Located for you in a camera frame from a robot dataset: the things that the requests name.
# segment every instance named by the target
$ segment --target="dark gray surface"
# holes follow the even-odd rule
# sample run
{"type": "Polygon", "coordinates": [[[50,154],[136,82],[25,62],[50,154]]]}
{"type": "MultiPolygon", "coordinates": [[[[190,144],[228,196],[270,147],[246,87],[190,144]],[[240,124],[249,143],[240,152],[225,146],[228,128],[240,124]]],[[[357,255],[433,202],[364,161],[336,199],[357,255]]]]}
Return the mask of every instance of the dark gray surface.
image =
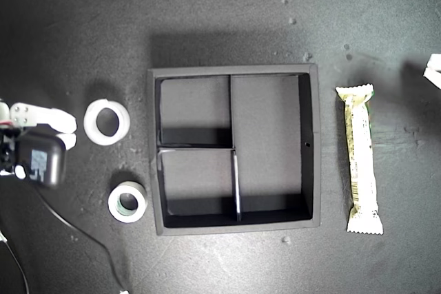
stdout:
{"type": "MultiPolygon", "coordinates": [[[[440,292],[441,92],[420,78],[441,49],[440,0],[0,4],[2,97],[60,107],[80,122],[90,101],[107,97],[133,118],[127,138],[112,147],[93,145],[80,127],[66,183],[46,194],[111,247],[133,293],[440,292]],[[320,71],[321,227],[171,238],[156,236],[151,203],[135,224],[112,218],[106,199],[116,182],[132,172],[150,190],[147,68],[296,63],[305,52],[320,71]],[[345,232],[349,167],[334,88],[364,82],[376,91],[371,124],[383,236],[345,232]]],[[[118,293],[101,250],[45,211],[28,185],[1,180],[0,221],[32,293],[118,293]]],[[[9,261],[1,264],[2,293],[19,293],[6,256],[1,248],[0,260],[9,261]]]]}
{"type": "Polygon", "coordinates": [[[299,103],[297,76],[232,77],[244,212],[286,209],[286,196],[301,194],[299,103]],[[273,198],[259,203],[250,196],[273,198]]]}
{"type": "Polygon", "coordinates": [[[234,215],[232,151],[167,151],[162,166],[170,215],[234,215]]]}
{"type": "Polygon", "coordinates": [[[167,79],[160,109],[163,145],[233,147],[229,77],[167,79]]]}

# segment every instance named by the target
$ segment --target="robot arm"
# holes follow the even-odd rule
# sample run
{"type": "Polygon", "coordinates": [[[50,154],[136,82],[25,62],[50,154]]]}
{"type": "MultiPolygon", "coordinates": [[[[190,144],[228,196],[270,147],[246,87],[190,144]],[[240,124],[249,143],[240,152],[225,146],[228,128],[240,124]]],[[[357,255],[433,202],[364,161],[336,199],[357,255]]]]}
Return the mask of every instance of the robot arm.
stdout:
{"type": "Polygon", "coordinates": [[[65,170],[65,152],[76,144],[76,119],[59,109],[0,101],[0,176],[29,178],[56,187],[65,170]],[[55,136],[32,131],[47,124],[55,136]]]}

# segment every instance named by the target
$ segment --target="white tape roll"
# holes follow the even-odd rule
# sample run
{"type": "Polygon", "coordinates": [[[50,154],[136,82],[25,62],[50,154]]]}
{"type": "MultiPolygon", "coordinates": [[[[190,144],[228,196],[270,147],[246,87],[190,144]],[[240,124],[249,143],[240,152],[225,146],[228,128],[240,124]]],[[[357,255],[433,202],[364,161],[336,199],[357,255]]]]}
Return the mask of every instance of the white tape roll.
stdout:
{"type": "Polygon", "coordinates": [[[137,182],[122,182],[111,192],[108,200],[109,211],[117,220],[123,223],[133,223],[143,217],[147,208],[147,192],[137,182]],[[121,204],[121,194],[132,194],[138,202],[138,208],[126,209],[121,204]]]}
{"type": "Polygon", "coordinates": [[[89,139],[94,143],[102,146],[108,146],[116,143],[118,140],[125,137],[130,128],[130,116],[128,111],[122,104],[107,99],[99,99],[89,105],[84,115],[84,131],[89,139]],[[96,125],[96,119],[101,110],[109,108],[116,116],[118,116],[118,130],[115,135],[109,137],[99,131],[96,125]]]}

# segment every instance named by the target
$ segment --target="hole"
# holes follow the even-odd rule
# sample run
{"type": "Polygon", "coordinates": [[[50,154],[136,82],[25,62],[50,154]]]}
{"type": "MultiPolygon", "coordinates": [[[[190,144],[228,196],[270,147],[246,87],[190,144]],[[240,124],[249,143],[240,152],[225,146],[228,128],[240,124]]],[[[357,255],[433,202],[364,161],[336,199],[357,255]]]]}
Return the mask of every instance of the hole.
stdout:
{"type": "Polygon", "coordinates": [[[96,126],[102,134],[112,137],[118,131],[119,120],[115,112],[109,108],[101,110],[96,117],[96,126]]]}
{"type": "Polygon", "coordinates": [[[119,196],[119,202],[121,203],[121,206],[123,206],[127,210],[134,211],[138,209],[138,201],[130,193],[121,194],[119,196]]]}

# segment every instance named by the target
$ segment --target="white object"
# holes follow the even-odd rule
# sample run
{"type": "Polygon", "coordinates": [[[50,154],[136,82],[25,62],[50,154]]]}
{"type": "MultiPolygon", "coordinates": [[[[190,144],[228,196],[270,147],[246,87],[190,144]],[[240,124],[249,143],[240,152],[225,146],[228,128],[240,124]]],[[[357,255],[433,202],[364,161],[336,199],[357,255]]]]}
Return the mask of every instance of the white object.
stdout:
{"type": "Polygon", "coordinates": [[[133,223],[143,217],[147,208],[147,192],[144,187],[137,182],[122,182],[110,193],[109,211],[117,220],[123,223],[133,223]],[[138,202],[138,208],[130,210],[121,204],[122,194],[132,194],[138,202]]]}
{"type": "Polygon", "coordinates": [[[84,131],[89,139],[102,146],[108,146],[116,143],[129,132],[130,116],[122,104],[107,99],[99,99],[89,105],[84,116],[84,131]],[[118,116],[119,127],[115,135],[109,137],[99,131],[96,125],[96,119],[101,110],[108,108],[118,116]]]}
{"type": "Polygon", "coordinates": [[[441,54],[432,54],[427,63],[427,67],[441,72],[441,54]]]}
{"type": "Polygon", "coordinates": [[[0,242],[1,241],[3,241],[3,242],[8,242],[8,239],[6,239],[6,237],[2,234],[2,232],[0,231],[0,242]]]}
{"type": "Polygon", "coordinates": [[[426,68],[424,77],[430,80],[438,89],[441,89],[441,74],[432,68],[426,68]]]}
{"type": "Polygon", "coordinates": [[[348,232],[383,234],[378,216],[377,186],[373,173],[373,153],[369,115],[366,103],[373,95],[372,84],[337,87],[345,102],[345,122],[353,208],[349,214],[348,232]]]}
{"type": "Polygon", "coordinates": [[[25,168],[23,168],[22,165],[17,165],[14,168],[14,172],[15,172],[15,176],[18,179],[25,179],[26,178],[26,172],[25,172],[25,168]]]}
{"type": "Polygon", "coordinates": [[[8,104],[0,101],[0,121],[10,120],[10,119],[11,116],[9,115],[8,104]]]}
{"type": "Polygon", "coordinates": [[[76,145],[76,134],[57,134],[57,137],[63,141],[66,151],[74,148],[76,145]]]}
{"type": "Polygon", "coordinates": [[[10,108],[10,119],[15,127],[35,127],[38,124],[48,124],[52,129],[63,134],[73,134],[76,131],[75,117],[56,108],[15,103],[10,108]]]}

